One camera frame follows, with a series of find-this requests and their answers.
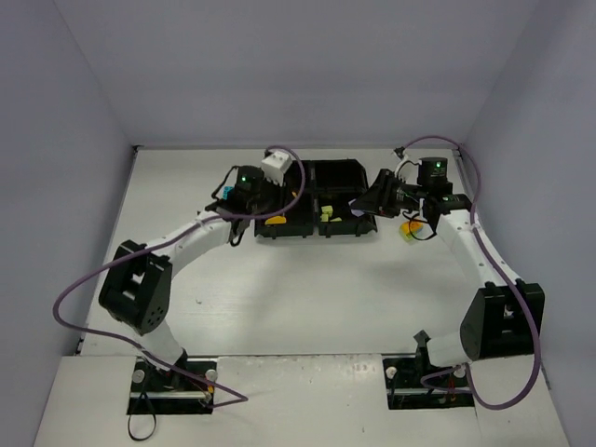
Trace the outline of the turquoise lego block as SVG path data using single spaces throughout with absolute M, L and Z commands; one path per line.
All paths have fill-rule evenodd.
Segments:
M 229 197 L 230 193 L 233 191 L 233 189 L 234 189 L 233 186 L 225 186 L 222 191 L 222 199 L 223 200 L 228 199 L 228 197 Z

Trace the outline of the orange rounded lego block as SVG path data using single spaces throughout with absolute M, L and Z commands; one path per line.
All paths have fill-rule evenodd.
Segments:
M 287 222 L 287 218 L 284 215 L 276 215 L 276 216 L 266 219 L 264 224 L 265 225 L 279 225 L 279 224 L 285 224 L 286 222 Z

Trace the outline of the yellow orange lego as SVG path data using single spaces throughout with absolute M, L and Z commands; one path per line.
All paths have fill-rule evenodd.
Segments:
M 427 236 L 425 224 L 417 221 L 407 221 L 400 225 L 400 235 L 408 243 L 424 241 Z

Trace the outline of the light green square lego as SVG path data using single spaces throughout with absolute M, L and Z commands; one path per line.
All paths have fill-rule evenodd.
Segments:
M 327 223 L 333 215 L 333 206 L 325 205 L 320 208 L 319 218 L 323 223 Z

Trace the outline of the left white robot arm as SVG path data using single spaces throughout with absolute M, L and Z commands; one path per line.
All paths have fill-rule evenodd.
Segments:
M 235 166 L 232 190 L 220 196 L 222 187 L 217 186 L 213 202 L 190 223 L 148 244 L 127 240 L 117 248 L 99 304 L 132 329 L 131 343 L 157 368 L 181 369 L 187 358 L 166 322 L 174 278 L 207 252 L 238 245 L 251 222 L 277 217 L 290 208 L 273 209 L 292 165 L 280 156 L 275 152 L 258 167 Z

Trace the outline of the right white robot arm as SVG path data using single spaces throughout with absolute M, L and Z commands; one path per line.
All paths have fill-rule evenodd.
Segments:
M 447 163 L 444 157 L 421 158 L 414 184 L 406 183 L 400 171 L 381 169 L 351 207 L 387 218 L 410 213 L 446 245 L 468 280 L 474 296 L 458 329 L 426 342 L 432 366 L 532 355 L 545 293 L 515 273 L 491 241 L 477 240 L 483 229 L 470 198 L 454 192 Z

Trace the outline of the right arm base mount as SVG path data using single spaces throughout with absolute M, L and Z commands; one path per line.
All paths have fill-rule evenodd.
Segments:
M 386 403 L 390 411 L 473 408 L 467 379 L 411 356 L 382 357 Z

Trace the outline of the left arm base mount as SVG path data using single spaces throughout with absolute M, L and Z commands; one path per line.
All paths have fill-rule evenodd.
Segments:
M 136 358 L 129 387 L 128 415 L 212 414 L 209 386 L 177 372 L 165 372 Z

